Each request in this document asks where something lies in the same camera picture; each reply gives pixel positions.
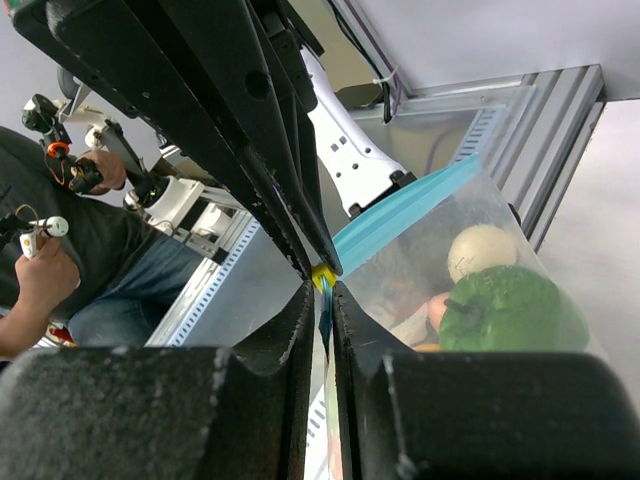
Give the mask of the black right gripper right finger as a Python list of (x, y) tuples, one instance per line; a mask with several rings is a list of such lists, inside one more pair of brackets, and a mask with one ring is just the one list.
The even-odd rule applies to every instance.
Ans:
[(333, 297), (348, 479), (635, 479), (639, 419), (587, 354), (417, 353)]

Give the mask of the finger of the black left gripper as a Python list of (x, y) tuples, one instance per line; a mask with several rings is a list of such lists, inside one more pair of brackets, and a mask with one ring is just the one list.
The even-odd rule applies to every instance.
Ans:
[(241, 187), (216, 158), (204, 168), (249, 206), (278, 249), (308, 275), (312, 249), (342, 266), (324, 220), (315, 131), (317, 106), (284, 1), (164, 1), (178, 48), (177, 70), (201, 115), (164, 134), (194, 160), (199, 148), (228, 149)]
[[(16, 1), (12, 5), (12, 25), (38, 50), (126, 116), (145, 121), (191, 158), (163, 132), (169, 129), (181, 133), (201, 115), (176, 68), (178, 48), (162, 2)], [(229, 178), (241, 187), (248, 186), (230, 150), (197, 151), (200, 160), (191, 159), (215, 180), (203, 165), (220, 158), (231, 170)], [(247, 204), (238, 201), (255, 217)]]

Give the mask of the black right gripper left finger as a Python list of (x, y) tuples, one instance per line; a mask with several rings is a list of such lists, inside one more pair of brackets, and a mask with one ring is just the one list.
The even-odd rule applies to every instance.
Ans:
[(35, 349), (1, 375), (5, 479), (300, 479), (314, 288), (232, 347)]

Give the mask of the pink egg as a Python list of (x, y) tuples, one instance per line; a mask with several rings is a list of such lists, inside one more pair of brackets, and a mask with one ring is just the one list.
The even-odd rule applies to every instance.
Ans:
[(432, 297), (427, 303), (428, 320), (436, 332), (440, 331), (440, 324), (447, 310), (445, 302), (449, 296), (449, 292), (441, 293)]

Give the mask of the green bell pepper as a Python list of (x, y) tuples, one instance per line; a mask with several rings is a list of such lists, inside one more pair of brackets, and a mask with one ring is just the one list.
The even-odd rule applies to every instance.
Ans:
[(571, 298), (522, 266), (493, 266), (459, 280), (438, 327), (443, 351), (583, 351), (590, 331)]

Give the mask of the clear zip top bag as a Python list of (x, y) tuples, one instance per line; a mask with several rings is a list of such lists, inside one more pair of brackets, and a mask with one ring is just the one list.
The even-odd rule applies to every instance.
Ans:
[(335, 244), (345, 282), (395, 339), (417, 351), (441, 350), (427, 303), (458, 282), (449, 275), (449, 250), (459, 233), (480, 224), (514, 238), (514, 265), (548, 277), (517, 215), (469, 158), (413, 182), (341, 230)]

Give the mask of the white egg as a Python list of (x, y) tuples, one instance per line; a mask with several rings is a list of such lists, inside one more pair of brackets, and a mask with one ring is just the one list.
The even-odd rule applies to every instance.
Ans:
[(453, 282), (493, 266), (514, 265), (518, 249), (514, 238), (490, 224), (471, 226), (454, 239), (447, 257)]

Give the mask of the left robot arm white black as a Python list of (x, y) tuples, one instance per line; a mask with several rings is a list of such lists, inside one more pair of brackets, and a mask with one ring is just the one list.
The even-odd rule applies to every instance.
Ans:
[(333, 274), (318, 172), (357, 217), (412, 180), (332, 92), (285, 1), (9, 1), (14, 29), (219, 182), (303, 278)]

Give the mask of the person's upper hand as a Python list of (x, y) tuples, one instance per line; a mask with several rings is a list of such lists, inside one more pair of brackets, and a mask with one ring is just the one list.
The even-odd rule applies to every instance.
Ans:
[(111, 190), (120, 191), (124, 188), (127, 180), (126, 169), (117, 154), (104, 150), (91, 150), (85, 152), (82, 157), (93, 161), (103, 177), (103, 181), (88, 192), (89, 195), (100, 196)]

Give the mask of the person's lower hand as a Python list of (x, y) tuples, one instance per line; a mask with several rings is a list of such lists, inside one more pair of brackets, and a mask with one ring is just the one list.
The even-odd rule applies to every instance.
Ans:
[(60, 240), (47, 240), (31, 259), (15, 264), (19, 283), (17, 304), (34, 315), (49, 315), (77, 288), (80, 273)]

